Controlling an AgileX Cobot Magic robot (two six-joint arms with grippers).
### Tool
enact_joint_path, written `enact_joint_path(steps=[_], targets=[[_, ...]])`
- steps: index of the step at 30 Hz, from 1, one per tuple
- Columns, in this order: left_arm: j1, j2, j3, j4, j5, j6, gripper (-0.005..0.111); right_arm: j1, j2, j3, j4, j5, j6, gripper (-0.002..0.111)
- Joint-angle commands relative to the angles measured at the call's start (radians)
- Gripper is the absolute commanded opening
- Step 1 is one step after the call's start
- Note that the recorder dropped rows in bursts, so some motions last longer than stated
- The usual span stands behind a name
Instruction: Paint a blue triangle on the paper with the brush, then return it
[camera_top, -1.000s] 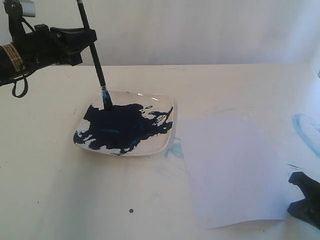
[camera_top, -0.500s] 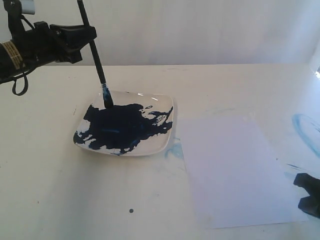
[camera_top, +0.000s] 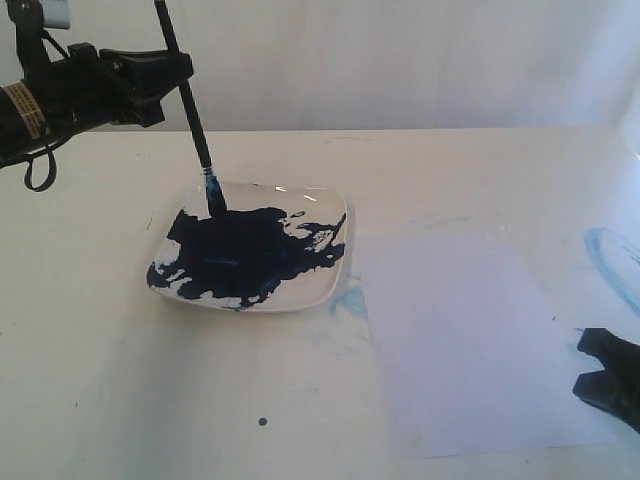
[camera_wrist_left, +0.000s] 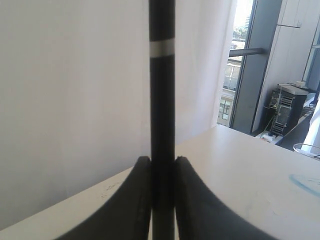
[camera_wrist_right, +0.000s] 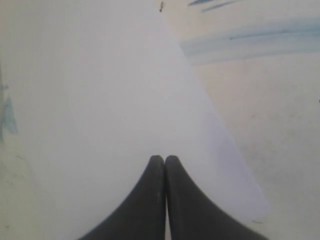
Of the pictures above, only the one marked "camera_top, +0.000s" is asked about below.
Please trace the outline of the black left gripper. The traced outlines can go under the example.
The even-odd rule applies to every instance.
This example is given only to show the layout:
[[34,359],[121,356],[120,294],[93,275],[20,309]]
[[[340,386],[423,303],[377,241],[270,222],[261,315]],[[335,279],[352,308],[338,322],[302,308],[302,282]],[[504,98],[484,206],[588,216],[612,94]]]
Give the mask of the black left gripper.
[[74,44],[61,59],[42,42],[21,42],[19,129],[87,131],[104,124],[151,127],[165,121],[162,97],[193,76],[191,57],[156,50],[97,50]]

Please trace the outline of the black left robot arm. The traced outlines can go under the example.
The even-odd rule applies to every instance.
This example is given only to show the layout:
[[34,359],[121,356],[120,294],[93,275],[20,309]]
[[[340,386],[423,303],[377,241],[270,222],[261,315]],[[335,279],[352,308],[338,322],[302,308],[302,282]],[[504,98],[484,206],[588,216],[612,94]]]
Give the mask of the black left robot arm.
[[70,26],[65,1],[10,1],[22,79],[1,88],[1,163],[103,126],[164,121],[161,102],[194,73],[179,50],[125,52],[77,43],[51,60],[52,29]]

